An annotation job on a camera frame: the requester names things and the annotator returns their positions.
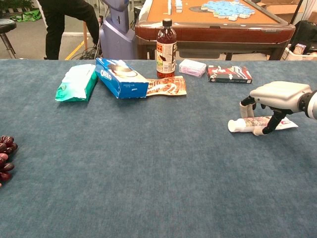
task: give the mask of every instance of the oreo box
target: oreo box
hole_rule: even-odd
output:
[[[252,83],[252,77],[246,67],[209,65],[208,77],[210,82],[216,83]]]
[[[122,60],[96,59],[96,75],[116,98],[145,98],[149,82]]]

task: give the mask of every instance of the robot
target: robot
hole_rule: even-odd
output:
[[[242,118],[253,118],[256,103],[264,109],[273,110],[273,116],[264,129],[256,128],[254,135],[266,135],[274,131],[287,114],[305,112],[306,116],[317,119],[317,90],[301,83],[275,81],[250,92],[249,97],[240,102]]]
[[[136,59],[135,33],[129,29],[129,0],[103,0],[110,8],[99,32],[104,58],[113,60]]]

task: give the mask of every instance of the plastic bottle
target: plastic bottle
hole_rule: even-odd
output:
[[[172,20],[164,19],[163,28],[157,36],[157,75],[159,78],[173,77],[176,66],[176,32],[171,28]]]

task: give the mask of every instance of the red grapes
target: red grapes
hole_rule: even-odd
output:
[[[18,145],[13,143],[13,136],[3,135],[0,137],[0,181],[8,181],[11,174],[8,171],[14,169],[13,163],[7,163],[8,155],[18,148]]]

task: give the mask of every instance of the yellow floor line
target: yellow floor line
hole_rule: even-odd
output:
[[[80,44],[76,47],[76,49],[74,49],[74,50],[72,51],[72,53],[70,53],[70,54],[66,57],[65,60],[69,60],[70,58],[72,58],[72,56],[73,56],[74,54],[76,54],[76,52],[84,45],[84,43],[85,43],[85,41],[82,41],[82,43],[80,43]]]

